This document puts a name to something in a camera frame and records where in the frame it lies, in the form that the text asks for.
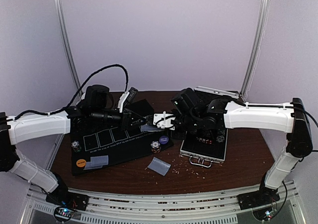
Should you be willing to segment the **playing card deck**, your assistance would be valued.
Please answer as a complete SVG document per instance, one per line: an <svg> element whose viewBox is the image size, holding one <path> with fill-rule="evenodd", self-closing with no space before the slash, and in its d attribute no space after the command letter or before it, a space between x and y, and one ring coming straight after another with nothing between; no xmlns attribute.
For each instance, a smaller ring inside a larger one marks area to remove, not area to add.
<svg viewBox="0 0 318 224"><path fill-rule="evenodd" d="M140 126L142 132L158 132L160 128L153 124L154 116L148 115L146 116L145 123Z"/></svg>

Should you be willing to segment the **chip row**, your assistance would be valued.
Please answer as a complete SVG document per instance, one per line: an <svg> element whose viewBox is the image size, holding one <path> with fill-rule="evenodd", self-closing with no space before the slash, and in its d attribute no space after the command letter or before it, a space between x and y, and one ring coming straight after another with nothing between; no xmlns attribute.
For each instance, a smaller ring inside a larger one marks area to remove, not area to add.
<svg viewBox="0 0 318 224"><path fill-rule="evenodd" d="M218 130L216 142L223 143L226 139L226 130Z"/></svg>

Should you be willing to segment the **aluminium poker case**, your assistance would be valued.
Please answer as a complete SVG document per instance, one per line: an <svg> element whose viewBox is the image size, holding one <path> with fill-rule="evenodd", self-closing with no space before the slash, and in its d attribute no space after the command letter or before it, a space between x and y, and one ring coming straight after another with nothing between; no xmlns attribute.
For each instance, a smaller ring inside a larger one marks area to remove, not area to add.
<svg viewBox="0 0 318 224"><path fill-rule="evenodd" d="M213 99L220 99L225 102L225 107L229 101L241 101L241 97L236 91L219 90L204 86L194 88L195 94L200 101L209 103ZM196 136L187 132L185 139L180 147L180 155L187 156L189 163L192 165L210 168L213 163L223 164L226 158L228 129L226 130L226 139L223 143L216 142L212 139L211 145L203 144L197 141Z"/></svg>

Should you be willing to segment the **poker chip stack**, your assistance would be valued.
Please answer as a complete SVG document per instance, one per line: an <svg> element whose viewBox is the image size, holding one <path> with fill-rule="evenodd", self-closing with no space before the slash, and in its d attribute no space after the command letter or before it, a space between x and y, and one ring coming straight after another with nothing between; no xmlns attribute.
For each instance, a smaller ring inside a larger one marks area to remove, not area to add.
<svg viewBox="0 0 318 224"><path fill-rule="evenodd" d="M73 141L71 143L71 147L72 147L74 152L81 152L81 146L80 146L80 143L78 141Z"/></svg>
<svg viewBox="0 0 318 224"><path fill-rule="evenodd" d="M158 153L161 151L161 144L158 141L153 141L151 143L151 150L153 153Z"/></svg>

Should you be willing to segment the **black poker mat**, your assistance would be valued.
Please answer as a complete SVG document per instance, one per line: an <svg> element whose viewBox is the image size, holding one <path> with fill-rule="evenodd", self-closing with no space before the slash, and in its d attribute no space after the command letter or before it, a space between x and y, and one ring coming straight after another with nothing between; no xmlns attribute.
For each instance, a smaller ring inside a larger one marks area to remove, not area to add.
<svg viewBox="0 0 318 224"><path fill-rule="evenodd" d="M80 110L99 109L84 107L84 105L79 105L77 108ZM140 126L145 123L146 116L154 114L153 107L143 99L127 105L123 111L132 113L135 124L133 128L122 130L117 126L106 124L96 127L84 125L83 128L70 133L71 143L78 141L81 146L81 152L74 152L72 149L71 171L73 176L96 170L84 170L84 168L77 167L78 159L85 159L86 162L89 162L92 156L107 155L109 163L102 166L104 168L154 154L151 150L151 143L159 142L161 136L167 136L166 131L142 132L140 129ZM166 145L161 145L161 151L171 146L173 146L173 141L169 139Z"/></svg>

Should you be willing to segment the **purple small blind button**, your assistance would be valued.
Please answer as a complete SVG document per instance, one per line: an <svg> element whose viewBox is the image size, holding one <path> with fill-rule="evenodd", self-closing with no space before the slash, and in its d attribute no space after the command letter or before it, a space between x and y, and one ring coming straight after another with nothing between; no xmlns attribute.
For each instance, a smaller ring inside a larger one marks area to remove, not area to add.
<svg viewBox="0 0 318 224"><path fill-rule="evenodd" d="M169 137L168 136L161 136L159 138L159 143L161 145L166 145L169 142Z"/></svg>

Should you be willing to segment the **orange big blind button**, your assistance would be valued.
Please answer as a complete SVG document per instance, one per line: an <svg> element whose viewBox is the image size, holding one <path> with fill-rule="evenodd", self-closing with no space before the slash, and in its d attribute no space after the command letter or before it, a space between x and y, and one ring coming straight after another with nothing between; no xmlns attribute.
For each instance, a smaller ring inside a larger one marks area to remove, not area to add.
<svg viewBox="0 0 318 224"><path fill-rule="evenodd" d="M76 166L79 167L79 168L85 168L86 160L85 159L78 159L76 161Z"/></svg>

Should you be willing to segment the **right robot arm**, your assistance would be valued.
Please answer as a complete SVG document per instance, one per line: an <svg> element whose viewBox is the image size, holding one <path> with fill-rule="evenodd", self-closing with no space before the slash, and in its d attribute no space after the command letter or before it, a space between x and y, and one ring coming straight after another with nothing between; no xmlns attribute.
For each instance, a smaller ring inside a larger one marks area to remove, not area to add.
<svg viewBox="0 0 318 224"><path fill-rule="evenodd" d="M174 101L178 113L171 124L186 132L209 132L213 130L253 128L276 130L286 133L286 145L272 167L264 174L262 187L255 193L255 201L265 205L274 196L285 177L304 157L313 152L309 113L302 100L294 98L291 103L259 104L240 102L222 96L209 103L198 101L187 104Z"/></svg>

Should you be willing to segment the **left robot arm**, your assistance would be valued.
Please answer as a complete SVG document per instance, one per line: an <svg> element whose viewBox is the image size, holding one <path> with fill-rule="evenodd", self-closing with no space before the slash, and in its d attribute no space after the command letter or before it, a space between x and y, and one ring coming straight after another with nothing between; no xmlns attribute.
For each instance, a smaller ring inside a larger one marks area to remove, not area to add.
<svg viewBox="0 0 318 224"><path fill-rule="evenodd" d="M116 109L80 110L76 107L64 111L40 113L28 111L25 117L8 117L0 114L0 170L11 172L27 182L39 186L60 206L71 202L68 187L57 174L45 170L17 150L16 144L51 136L70 134L83 128L84 125L115 125L124 130L131 127L130 112Z"/></svg>

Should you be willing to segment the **right aluminium frame post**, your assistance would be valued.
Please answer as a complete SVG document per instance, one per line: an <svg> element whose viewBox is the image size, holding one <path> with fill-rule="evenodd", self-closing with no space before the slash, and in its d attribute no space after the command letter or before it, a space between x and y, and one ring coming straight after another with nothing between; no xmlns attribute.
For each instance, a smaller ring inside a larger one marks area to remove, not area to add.
<svg viewBox="0 0 318 224"><path fill-rule="evenodd" d="M257 25L256 25L254 41L253 41L251 53L249 56L246 73L245 73L242 87L240 90L240 94L241 94L243 99L247 99L248 92L251 88L251 84L252 84L254 74L256 71L256 67L258 64L261 41L262 41L262 37L263 37L264 32L265 32L266 22L267 22L267 18L268 18L269 5L270 5L270 0L261 0L261 2L260 2L260 8L259 8L258 21L257 21Z"/></svg>

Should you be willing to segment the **aluminium frame post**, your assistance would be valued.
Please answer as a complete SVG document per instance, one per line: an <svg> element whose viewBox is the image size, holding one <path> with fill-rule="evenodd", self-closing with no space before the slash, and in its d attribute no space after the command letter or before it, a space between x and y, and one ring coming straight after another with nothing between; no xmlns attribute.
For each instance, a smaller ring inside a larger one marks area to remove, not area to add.
<svg viewBox="0 0 318 224"><path fill-rule="evenodd" d="M63 11L63 4L62 0L54 0L55 8L58 16L59 26L60 26L60 32L62 37L62 42L64 46L64 51L67 59L67 63L71 72L72 80L75 84L76 89L80 89L80 79L77 73L77 69L75 67L74 58L72 55L71 45L69 42L68 32L67 32L67 26L65 22L65 16Z"/></svg>
<svg viewBox="0 0 318 224"><path fill-rule="evenodd" d="M254 41L253 41L251 53L249 56L246 73L245 73L242 87L240 90L240 94L241 94L243 99L247 99L248 92L251 88L251 84L252 84L254 74L256 71L256 67L258 64L261 41L262 41L262 37L263 37L264 32L265 32L266 22L267 22L267 18L268 18L269 5L270 5L270 0L261 0L261 2L260 2L260 8L259 8L258 21L257 21L257 25L256 25Z"/></svg>

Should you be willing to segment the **left aluminium frame post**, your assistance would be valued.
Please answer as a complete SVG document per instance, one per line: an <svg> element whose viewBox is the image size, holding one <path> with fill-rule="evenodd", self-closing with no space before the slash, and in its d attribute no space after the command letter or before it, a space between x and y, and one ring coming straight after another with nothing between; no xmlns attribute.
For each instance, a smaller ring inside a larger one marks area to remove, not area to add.
<svg viewBox="0 0 318 224"><path fill-rule="evenodd" d="M80 89L80 79L77 73L77 69L75 67L74 58L72 55L71 45L69 42L68 32L67 32L67 26L65 22L65 16L63 11L63 4L62 0L54 0L55 8L58 16L59 26L60 26L60 32L62 37L62 42L64 46L64 51L67 59L67 63L71 72L72 80L75 84L76 89Z"/></svg>

